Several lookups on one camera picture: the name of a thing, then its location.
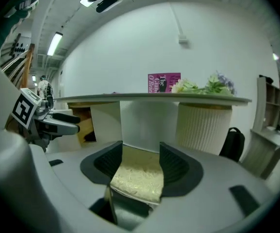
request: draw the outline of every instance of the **ceiling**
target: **ceiling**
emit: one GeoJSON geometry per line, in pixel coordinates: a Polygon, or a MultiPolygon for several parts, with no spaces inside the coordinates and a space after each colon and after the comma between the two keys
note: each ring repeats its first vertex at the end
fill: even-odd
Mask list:
{"type": "MultiPolygon", "coordinates": [[[[36,43],[37,68],[46,70],[48,67],[59,67],[67,51],[79,36],[89,27],[102,19],[106,13],[96,12],[96,2],[86,8],[79,3],[80,0],[50,0],[49,8],[44,13],[43,23],[39,26],[39,38],[36,43]],[[62,32],[63,38],[53,57],[47,56],[47,51],[54,33],[62,32]]],[[[121,6],[128,6],[137,0],[123,0],[121,6]]],[[[265,0],[221,0],[241,6],[261,23],[272,45],[273,52],[280,57],[280,21],[265,0]]],[[[277,63],[280,73],[280,59],[277,63]]]]}

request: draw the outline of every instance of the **magenta book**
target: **magenta book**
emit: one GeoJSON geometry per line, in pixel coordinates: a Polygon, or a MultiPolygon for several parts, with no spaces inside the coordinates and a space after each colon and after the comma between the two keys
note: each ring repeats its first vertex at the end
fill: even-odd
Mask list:
{"type": "Polygon", "coordinates": [[[180,73],[155,73],[148,75],[148,93],[171,93],[171,87],[181,78],[180,73]]]}

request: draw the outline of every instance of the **ribbed white cylinder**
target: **ribbed white cylinder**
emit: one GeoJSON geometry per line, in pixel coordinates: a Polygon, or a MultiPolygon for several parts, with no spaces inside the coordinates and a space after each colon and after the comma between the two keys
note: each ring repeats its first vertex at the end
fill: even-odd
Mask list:
{"type": "Polygon", "coordinates": [[[179,145],[218,155],[224,145],[231,107],[179,104],[176,141],[179,145]]]}

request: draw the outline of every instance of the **person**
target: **person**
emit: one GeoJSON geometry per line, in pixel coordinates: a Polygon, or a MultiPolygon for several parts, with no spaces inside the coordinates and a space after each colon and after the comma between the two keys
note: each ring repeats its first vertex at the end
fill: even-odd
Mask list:
{"type": "Polygon", "coordinates": [[[38,83],[37,94],[44,100],[47,96],[47,86],[49,82],[46,80],[46,76],[41,77],[41,81],[38,83]]]}

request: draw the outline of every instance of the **bouquet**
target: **bouquet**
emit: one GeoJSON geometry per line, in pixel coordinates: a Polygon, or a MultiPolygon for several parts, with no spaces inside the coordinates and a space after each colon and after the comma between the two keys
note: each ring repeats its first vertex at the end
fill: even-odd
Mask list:
{"type": "Polygon", "coordinates": [[[179,80],[172,86],[172,93],[221,94],[226,96],[236,96],[237,94],[233,81],[219,72],[212,74],[203,88],[199,88],[187,79],[179,80]]]}

